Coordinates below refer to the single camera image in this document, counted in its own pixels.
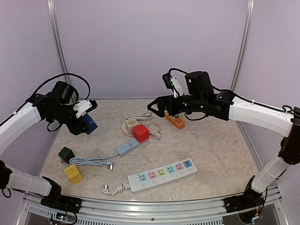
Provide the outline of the blue cube socket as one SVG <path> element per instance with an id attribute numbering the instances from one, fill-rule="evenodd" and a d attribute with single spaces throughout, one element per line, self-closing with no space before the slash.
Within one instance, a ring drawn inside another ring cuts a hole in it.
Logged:
<path id="1" fill-rule="evenodd" d="M 87 130 L 85 131 L 85 134 L 90 135 L 95 129 L 98 128 L 95 121 L 86 113 L 82 119 L 87 125 Z"/>

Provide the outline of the orange power strip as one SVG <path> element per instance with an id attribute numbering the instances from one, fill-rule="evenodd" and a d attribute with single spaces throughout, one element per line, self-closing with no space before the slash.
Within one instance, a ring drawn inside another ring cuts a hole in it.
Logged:
<path id="1" fill-rule="evenodd" d="M 129 119 L 135 120 L 151 120 L 154 118 L 153 112 L 146 111 L 139 114 L 126 113 L 124 114 L 124 121 Z M 167 111 L 165 111 L 165 118 L 177 129 L 182 129 L 185 126 L 185 121 L 180 116 L 170 116 Z"/>

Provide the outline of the dark green cube socket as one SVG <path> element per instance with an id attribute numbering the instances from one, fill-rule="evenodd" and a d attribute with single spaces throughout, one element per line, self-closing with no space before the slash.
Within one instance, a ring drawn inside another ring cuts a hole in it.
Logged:
<path id="1" fill-rule="evenodd" d="M 70 160 L 75 157 L 73 151 L 70 148 L 63 147 L 58 153 L 61 163 L 70 164 Z"/>

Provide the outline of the beige plug adapter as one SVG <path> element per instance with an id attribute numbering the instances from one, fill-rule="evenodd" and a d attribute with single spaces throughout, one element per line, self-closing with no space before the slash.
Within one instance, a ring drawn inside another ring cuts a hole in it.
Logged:
<path id="1" fill-rule="evenodd" d="M 125 120 L 126 131 L 131 135 L 133 134 L 133 129 L 139 125 L 136 119 Z"/>

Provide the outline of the red cube socket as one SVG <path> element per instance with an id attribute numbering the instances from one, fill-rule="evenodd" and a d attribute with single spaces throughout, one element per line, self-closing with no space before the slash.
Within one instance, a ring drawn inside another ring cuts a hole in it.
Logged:
<path id="1" fill-rule="evenodd" d="M 143 143 L 149 139 L 150 134 L 149 130 L 141 124 L 133 129 L 133 136 L 139 143 Z"/>

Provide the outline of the blue-grey power strip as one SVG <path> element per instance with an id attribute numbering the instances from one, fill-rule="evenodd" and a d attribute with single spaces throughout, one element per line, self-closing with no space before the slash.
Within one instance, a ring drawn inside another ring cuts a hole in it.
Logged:
<path id="1" fill-rule="evenodd" d="M 76 166 L 83 166 L 83 165 L 92 165 L 92 166 L 108 166 L 108 169 L 113 169 L 114 162 L 111 161 L 114 157 L 123 157 L 126 154 L 132 152 L 142 144 L 144 144 L 147 141 L 144 142 L 138 142 L 137 139 L 132 138 L 131 140 L 127 141 L 126 143 L 120 145 L 116 148 L 116 154 L 110 157 L 93 157 L 93 158 L 80 158 L 80 157 L 73 157 L 69 160 L 69 163 L 71 165 Z"/>

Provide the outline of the yellow cube socket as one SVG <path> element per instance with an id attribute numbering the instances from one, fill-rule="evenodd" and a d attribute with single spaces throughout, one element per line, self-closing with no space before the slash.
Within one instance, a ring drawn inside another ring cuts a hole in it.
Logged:
<path id="1" fill-rule="evenodd" d="M 83 176 L 80 174 L 79 170 L 75 165 L 69 166 L 64 170 L 64 172 L 67 176 L 67 179 L 73 185 L 78 184 L 80 181 L 83 180 Z"/>

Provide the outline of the pink round power strip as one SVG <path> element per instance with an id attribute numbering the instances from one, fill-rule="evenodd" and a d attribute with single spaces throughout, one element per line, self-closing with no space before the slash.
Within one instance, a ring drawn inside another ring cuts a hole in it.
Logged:
<path id="1" fill-rule="evenodd" d="M 159 140 L 161 138 L 161 125 L 157 122 L 146 122 L 145 124 L 139 124 L 137 120 L 126 120 L 121 125 L 122 133 L 125 136 L 135 136 L 140 132 L 148 133 L 155 139 Z"/>

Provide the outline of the white power strip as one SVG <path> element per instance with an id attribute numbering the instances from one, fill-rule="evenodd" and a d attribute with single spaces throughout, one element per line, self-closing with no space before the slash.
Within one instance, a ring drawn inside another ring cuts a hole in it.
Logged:
<path id="1" fill-rule="evenodd" d="M 101 189 L 104 195 L 114 196 L 124 191 L 139 193 L 157 188 L 198 173 L 198 168 L 191 158 L 148 171 L 135 173 L 127 177 L 127 181 L 110 190 L 107 186 Z"/>

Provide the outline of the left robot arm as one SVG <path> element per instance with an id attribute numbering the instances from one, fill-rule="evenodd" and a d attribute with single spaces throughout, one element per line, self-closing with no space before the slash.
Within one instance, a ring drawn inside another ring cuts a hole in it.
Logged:
<path id="1" fill-rule="evenodd" d="M 53 90 L 45 95 L 33 93 L 18 111 L 1 123 L 0 152 L 4 153 L 21 134 L 42 120 L 65 124 L 74 135 L 87 133 L 90 128 L 84 116 L 97 106 L 97 103 L 86 99 L 71 104 L 71 97 L 77 93 L 73 86 L 62 81 L 56 82 Z M 66 203 L 64 195 L 52 190 L 53 185 L 50 181 L 8 167 L 4 162 L 0 163 L 0 188 L 46 196 L 48 202 L 57 209 Z"/>

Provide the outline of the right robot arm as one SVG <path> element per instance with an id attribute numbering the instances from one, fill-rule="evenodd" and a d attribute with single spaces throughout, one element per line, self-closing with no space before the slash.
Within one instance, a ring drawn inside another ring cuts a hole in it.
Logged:
<path id="1" fill-rule="evenodd" d="M 162 76 L 172 95 L 157 97 L 147 108 L 163 118 L 167 113 L 175 116 L 184 113 L 204 113 L 221 120 L 245 122 L 282 135 L 277 156 L 255 175 L 239 196 L 240 204 L 250 208 L 267 187 L 277 180 L 291 165 L 300 162 L 300 110 L 287 105 L 277 108 L 255 100 L 243 98 L 231 90 L 217 90 L 204 71 L 184 73 L 189 94 L 184 95 L 177 79 L 168 72 Z"/>

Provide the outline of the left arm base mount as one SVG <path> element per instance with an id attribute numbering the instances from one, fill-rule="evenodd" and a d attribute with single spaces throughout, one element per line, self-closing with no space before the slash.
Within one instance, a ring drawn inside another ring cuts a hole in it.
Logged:
<path id="1" fill-rule="evenodd" d="M 41 205 L 47 206 L 49 208 L 65 211 L 65 212 L 71 212 L 71 213 L 79 213 L 79 210 L 82 205 L 82 199 L 62 195 L 59 200 L 51 199 L 50 197 L 43 197 L 41 199 Z"/>

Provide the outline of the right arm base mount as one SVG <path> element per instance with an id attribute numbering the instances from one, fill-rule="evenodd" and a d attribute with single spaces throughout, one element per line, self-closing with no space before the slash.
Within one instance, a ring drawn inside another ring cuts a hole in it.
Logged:
<path id="1" fill-rule="evenodd" d="M 249 197 L 243 195 L 234 195 L 232 197 L 227 197 L 224 200 L 225 209 L 227 213 L 246 210 L 250 208 L 262 205 L 264 199 L 262 197 Z"/>

